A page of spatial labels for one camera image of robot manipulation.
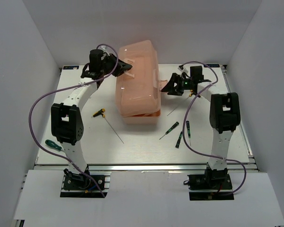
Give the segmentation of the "green handle screwdriver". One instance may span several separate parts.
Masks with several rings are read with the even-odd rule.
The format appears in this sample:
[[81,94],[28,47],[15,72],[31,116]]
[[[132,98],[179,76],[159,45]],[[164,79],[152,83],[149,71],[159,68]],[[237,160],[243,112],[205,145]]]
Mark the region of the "green handle screwdriver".
[[54,141],[52,140],[46,140],[45,141],[45,144],[50,147],[50,148],[53,148],[57,151],[63,151],[63,148],[61,146],[59,146],[58,144],[56,144]]

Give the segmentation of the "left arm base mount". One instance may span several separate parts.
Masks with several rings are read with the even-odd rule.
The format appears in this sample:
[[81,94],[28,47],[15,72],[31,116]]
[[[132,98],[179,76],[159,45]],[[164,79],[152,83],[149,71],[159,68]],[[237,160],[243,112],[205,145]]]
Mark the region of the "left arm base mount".
[[64,176],[60,192],[61,198],[101,198],[102,193],[106,196],[109,189],[110,175],[95,174],[91,177],[96,181],[102,193],[96,184],[88,177],[82,174],[73,174],[67,168],[63,170]]

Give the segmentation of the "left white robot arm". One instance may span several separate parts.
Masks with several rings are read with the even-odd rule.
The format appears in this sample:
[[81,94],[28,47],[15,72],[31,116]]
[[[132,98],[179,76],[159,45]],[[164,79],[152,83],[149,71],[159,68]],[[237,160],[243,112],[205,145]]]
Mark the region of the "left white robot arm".
[[51,107],[51,131],[61,144],[69,160],[69,171],[76,174],[74,183],[81,189],[90,185],[90,176],[84,172],[88,168],[80,144],[84,126],[81,110],[102,83],[102,78],[110,74],[115,77],[129,71],[133,66],[115,55],[94,49],[90,51],[89,63],[83,69],[79,86],[61,103]]

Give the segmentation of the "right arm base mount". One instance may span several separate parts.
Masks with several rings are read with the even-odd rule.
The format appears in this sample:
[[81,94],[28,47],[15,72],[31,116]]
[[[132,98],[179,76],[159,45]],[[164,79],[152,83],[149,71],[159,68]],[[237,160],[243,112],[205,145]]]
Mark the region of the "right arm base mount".
[[188,175],[183,185],[188,186],[190,201],[233,201],[232,182],[230,175],[221,182],[209,184],[205,175]]

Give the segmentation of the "yellow black T-handle hex key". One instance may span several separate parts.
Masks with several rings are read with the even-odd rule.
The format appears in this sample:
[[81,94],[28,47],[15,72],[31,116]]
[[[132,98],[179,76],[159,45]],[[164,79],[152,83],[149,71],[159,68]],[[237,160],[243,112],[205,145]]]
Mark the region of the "yellow black T-handle hex key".
[[93,118],[95,118],[95,117],[97,117],[97,116],[102,116],[104,119],[105,119],[105,121],[107,122],[107,124],[110,126],[110,128],[113,130],[113,132],[116,134],[116,136],[121,140],[121,142],[122,143],[124,143],[123,142],[123,140],[120,138],[120,136],[117,134],[117,132],[115,131],[115,129],[112,127],[112,125],[109,123],[109,121],[106,119],[106,116],[105,116],[105,109],[104,108],[102,108],[102,109],[100,109],[99,111],[97,111],[97,112],[95,112],[93,115],[92,115],[92,117]]

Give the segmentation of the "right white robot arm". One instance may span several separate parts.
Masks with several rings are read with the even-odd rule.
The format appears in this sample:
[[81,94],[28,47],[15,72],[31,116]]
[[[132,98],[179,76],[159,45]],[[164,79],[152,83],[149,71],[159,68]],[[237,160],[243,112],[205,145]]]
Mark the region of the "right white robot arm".
[[225,182],[228,174],[227,156],[229,144],[234,131],[240,124],[240,105],[237,93],[226,93],[216,87],[218,76],[212,82],[205,79],[202,66],[191,66],[188,73],[184,65],[179,67],[180,73],[173,73],[169,82],[161,89],[168,95],[181,96],[189,90],[194,99],[203,97],[210,103],[209,122],[213,129],[213,143],[204,175],[196,178],[195,184],[204,183],[214,189]]

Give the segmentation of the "pink plastic toolbox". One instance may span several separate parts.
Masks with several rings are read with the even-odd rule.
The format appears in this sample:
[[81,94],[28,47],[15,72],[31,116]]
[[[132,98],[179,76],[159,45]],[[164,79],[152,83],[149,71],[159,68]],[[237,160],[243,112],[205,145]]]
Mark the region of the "pink plastic toolbox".
[[115,104],[126,124],[156,124],[161,114],[161,89],[157,52],[150,40],[123,46],[119,59],[132,65],[116,78]]

